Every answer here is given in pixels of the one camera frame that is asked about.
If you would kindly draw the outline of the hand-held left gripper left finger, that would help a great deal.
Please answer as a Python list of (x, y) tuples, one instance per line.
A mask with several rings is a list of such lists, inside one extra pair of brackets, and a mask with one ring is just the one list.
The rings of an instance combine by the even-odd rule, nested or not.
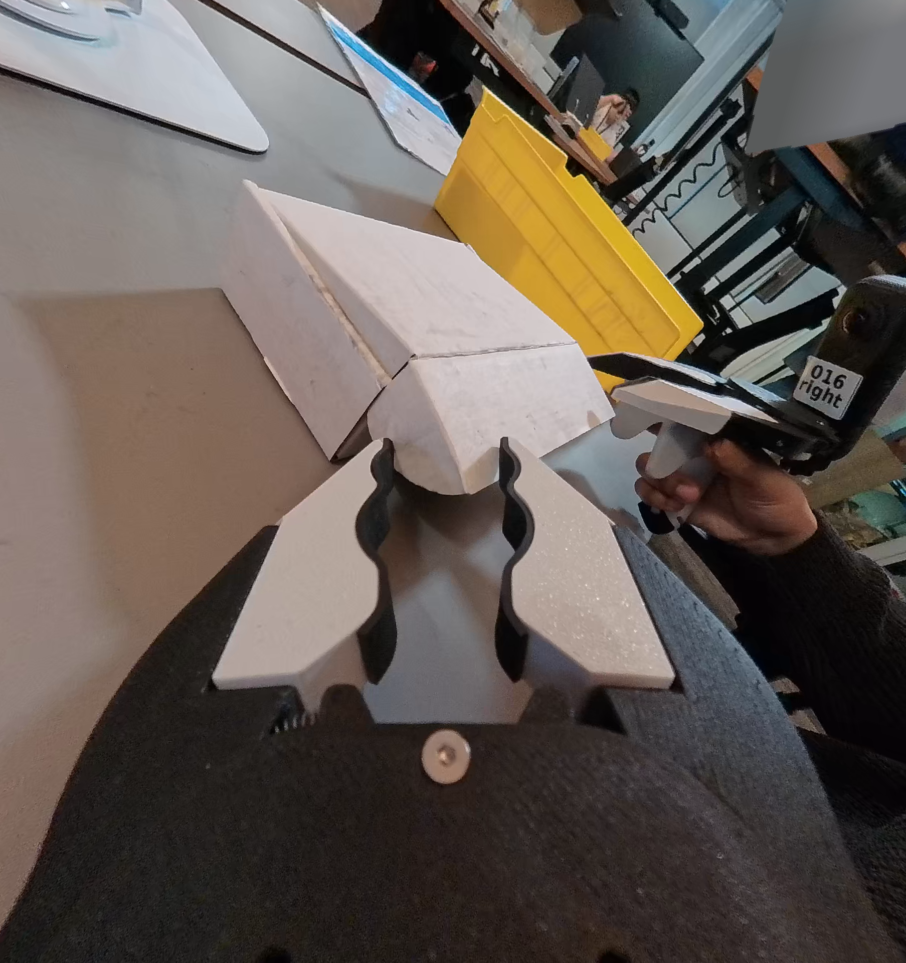
[(394, 446), (374, 440), (278, 523), (212, 675), (221, 691), (291, 687), (318, 712), (327, 690), (380, 683), (398, 630), (381, 549)]

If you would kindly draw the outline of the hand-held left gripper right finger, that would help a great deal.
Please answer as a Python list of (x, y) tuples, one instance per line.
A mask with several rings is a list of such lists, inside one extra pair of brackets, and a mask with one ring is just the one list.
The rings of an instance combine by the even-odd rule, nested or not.
[(518, 440), (502, 437), (504, 566), (494, 629), (513, 683), (581, 712), (600, 689), (663, 692), (676, 672), (613, 521)]

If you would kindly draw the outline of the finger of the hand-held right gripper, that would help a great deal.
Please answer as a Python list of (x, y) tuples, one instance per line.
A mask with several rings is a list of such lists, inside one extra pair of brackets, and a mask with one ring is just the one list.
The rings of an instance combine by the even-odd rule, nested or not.
[(645, 379), (622, 384), (612, 392), (614, 416), (612, 434), (630, 439), (656, 424), (690, 427), (717, 435), (733, 418), (766, 426), (779, 420), (758, 407), (726, 395), (684, 387), (663, 379)]
[(589, 363), (594, 372), (619, 379), (621, 382), (660, 379), (717, 396), (733, 396), (733, 388), (728, 379), (674, 360), (634, 353), (611, 353), (590, 355)]

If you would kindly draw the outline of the yellow plastic bin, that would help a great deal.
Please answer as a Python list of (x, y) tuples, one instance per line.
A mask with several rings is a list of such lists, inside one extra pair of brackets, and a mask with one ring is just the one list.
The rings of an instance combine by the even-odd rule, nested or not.
[(484, 90), (435, 211), (585, 355), (676, 360), (703, 322), (567, 155)]

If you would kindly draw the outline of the white cardboard mailer box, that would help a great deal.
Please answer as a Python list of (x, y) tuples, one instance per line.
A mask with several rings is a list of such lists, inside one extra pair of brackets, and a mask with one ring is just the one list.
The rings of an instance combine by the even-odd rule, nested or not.
[(586, 355), (461, 243), (242, 182), (221, 288), (331, 462), (388, 439), (444, 496), (608, 423)]

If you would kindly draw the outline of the person's right forearm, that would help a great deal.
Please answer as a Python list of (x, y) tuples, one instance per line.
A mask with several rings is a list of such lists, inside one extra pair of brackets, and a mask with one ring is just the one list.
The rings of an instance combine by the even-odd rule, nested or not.
[(906, 602), (817, 519), (780, 556), (713, 542), (737, 636), (766, 676), (796, 685), (827, 735), (906, 764)]

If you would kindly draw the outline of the grey desk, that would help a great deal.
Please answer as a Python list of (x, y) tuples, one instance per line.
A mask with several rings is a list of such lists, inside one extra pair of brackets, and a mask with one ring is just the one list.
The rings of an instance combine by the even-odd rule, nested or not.
[(453, 238), (311, 11), (285, 49), (174, 6), (265, 154), (0, 74), (0, 929), (131, 668), (334, 470), (220, 289), (241, 181)]

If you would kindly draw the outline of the person's right hand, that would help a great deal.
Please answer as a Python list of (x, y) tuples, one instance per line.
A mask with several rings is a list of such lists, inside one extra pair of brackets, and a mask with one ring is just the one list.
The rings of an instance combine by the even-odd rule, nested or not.
[(705, 451), (713, 475), (708, 484), (676, 472), (655, 478), (650, 453), (636, 461), (636, 492), (646, 505), (685, 515), (705, 534), (762, 557), (785, 555), (810, 540), (819, 519), (796, 482), (766, 456), (727, 439)]

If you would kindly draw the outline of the background wooden table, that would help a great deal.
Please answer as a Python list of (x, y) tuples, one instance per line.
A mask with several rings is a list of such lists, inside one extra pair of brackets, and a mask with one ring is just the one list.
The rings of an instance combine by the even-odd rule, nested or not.
[(457, 35), (452, 42), (454, 58), (531, 126), (567, 154), (594, 181), (602, 186), (615, 182), (610, 165), (598, 160), (579, 134), (569, 136), (562, 113), (535, 80), (496, 41), (493, 30), (482, 18), (472, 14), (461, 3), (440, 1), (440, 6), (453, 18)]

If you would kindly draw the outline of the blue white paper leaflet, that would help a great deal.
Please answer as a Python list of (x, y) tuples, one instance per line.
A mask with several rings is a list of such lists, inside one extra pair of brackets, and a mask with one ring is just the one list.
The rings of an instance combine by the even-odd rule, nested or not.
[(317, 9), (397, 146), (429, 169), (447, 176), (461, 138), (441, 104), (376, 54), (326, 8)]

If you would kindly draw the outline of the person's torso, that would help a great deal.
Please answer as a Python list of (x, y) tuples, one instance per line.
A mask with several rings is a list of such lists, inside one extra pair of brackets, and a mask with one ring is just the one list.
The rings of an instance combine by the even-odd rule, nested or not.
[(868, 896), (906, 960), (906, 764), (801, 729)]

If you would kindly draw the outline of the white document stand wooden board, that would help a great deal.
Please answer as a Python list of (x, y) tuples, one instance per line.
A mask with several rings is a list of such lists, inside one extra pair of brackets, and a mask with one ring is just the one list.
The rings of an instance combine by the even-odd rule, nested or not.
[(170, 2), (0, 1), (0, 70), (246, 153), (269, 147)]

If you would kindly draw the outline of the black metal frame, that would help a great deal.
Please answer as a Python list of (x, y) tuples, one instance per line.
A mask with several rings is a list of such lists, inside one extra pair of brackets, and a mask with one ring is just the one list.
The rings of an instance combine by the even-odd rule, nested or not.
[(740, 100), (662, 160), (626, 177), (646, 189), (623, 222), (639, 236), (697, 176), (723, 161), (719, 198), (735, 212), (665, 271), (702, 323), (683, 360), (720, 371), (741, 355), (827, 320), (842, 286), (906, 277), (906, 123), (853, 138), (750, 155), (758, 70)]

